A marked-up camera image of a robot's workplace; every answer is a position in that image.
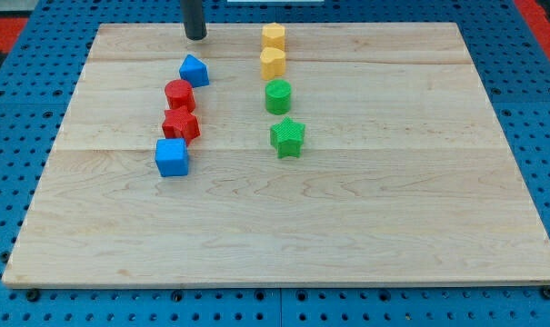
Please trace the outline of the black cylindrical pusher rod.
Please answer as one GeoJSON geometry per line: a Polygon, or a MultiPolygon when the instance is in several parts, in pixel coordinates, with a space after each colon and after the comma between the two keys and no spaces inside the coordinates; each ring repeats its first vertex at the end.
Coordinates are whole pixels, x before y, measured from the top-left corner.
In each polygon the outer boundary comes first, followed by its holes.
{"type": "Polygon", "coordinates": [[[185,35],[193,41],[203,40],[206,35],[205,13],[202,0],[180,0],[185,35]]]}

